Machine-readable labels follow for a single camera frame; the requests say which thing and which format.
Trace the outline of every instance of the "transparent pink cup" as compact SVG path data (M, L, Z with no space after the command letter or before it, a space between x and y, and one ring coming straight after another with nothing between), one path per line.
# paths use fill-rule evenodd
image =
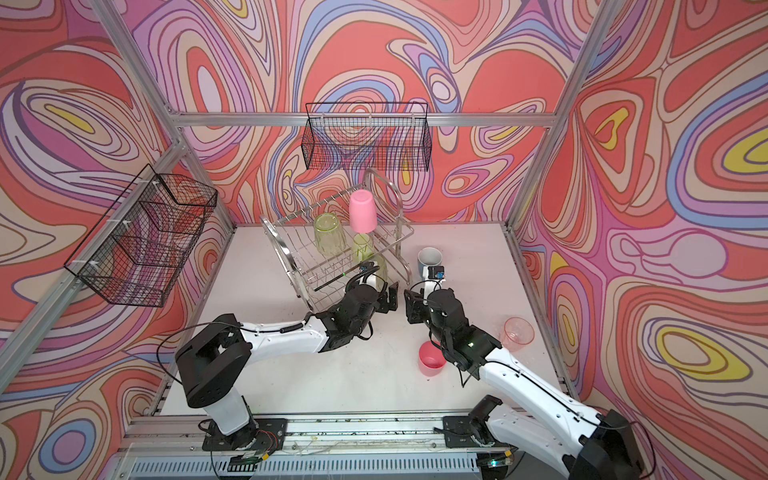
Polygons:
M504 322L502 327L502 345L510 352L517 352L523 346L533 342L536 331L533 326L519 316L513 316Z

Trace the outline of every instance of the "pink plastic cup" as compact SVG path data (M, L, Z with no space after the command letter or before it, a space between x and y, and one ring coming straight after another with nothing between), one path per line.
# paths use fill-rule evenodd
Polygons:
M376 228L376 203L368 190L355 190L349 196L349 226L357 233L373 232Z
M445 366L445 357L442 351L432 342L424 342L419 348L419 371L425 376L435 376Z
M513 316L504 323L501 337L504 348L510 352L517 352L533 342L536 332L527 320Z

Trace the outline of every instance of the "red bowl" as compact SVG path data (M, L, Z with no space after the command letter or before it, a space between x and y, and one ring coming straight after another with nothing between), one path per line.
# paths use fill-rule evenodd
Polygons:
M419 371L425 376L435 376L445 366L442 351L432 342L424 342L419 348Z

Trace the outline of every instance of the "pink cup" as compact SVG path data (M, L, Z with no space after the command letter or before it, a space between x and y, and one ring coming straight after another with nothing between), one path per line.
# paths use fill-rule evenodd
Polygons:
M442 351L432 342L424 342L419 348L419 371L425 376L435 376L445 366L445 357Z
M349 226L357 233L373 232L376 228L376 203L368 190L355 190L349 196Z

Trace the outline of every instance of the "swirly backdrop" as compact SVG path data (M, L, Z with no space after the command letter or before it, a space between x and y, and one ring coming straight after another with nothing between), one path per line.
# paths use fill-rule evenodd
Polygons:
M648 429L655 478L768 478L766 66L765 2L627 2L515 225L581 398Z
M0 341L167 146L88 2L0 2ZM163 309L77 296L0 396L0 478L97 478L154 397L154 349L187 322L222 246L212 217Z
M426 101L434 112L552 112L597 2L126 2L123 19L178 111L301 112L311 101ZM236 223L275 220L359 182L306 172L301 128L186 135ZM417 221L506 220L541 139L433 129L428 174L388 172Z

